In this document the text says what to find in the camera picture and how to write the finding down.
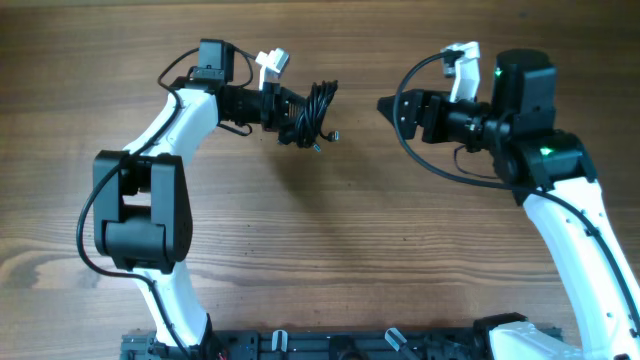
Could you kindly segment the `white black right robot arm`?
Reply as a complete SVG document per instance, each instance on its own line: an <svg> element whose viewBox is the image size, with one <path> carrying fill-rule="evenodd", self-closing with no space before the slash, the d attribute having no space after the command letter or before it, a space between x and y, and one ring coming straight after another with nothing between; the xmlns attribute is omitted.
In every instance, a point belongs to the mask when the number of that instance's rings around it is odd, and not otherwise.
<svg viewBox="0 0 640 360"><path fill-rule="evenodd" d="M402 146L458 143L487 151L494 172L468 184L514 196L542 236L569 297L581 338L569 345L518 313L477 320L472 355L483 359L635 359L639 285L610 225L598 174L584 144L555 127L557 71L538 50L498 54L492 98L477 99L476 43L437 54L449 91L410 89L379 99L378 111Z"/></svg>

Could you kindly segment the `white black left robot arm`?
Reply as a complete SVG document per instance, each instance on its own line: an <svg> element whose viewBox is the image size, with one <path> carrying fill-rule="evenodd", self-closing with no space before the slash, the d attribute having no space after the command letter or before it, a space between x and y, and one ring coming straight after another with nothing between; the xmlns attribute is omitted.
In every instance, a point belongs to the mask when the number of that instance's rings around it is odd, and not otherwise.
<svg viewBox="0 0 640 360"><path fill-rule="evenodd" d="M96 251L110 258L108 271L136 282L156 324L142 348L131 337L123 358L217 359L224 348L201 306L186 264L193 218L185 169L217 129L248 136L255 124L279 143L315 146L336 82L313 84L301 96L277 83L290 56L282 48L250 54L235 45L203 39L198 62L167 84L166 104L151 125L120 151L103 150L93 164L93 190L79 216L76 244L83 261L86 218L94 219Z"/></svg>

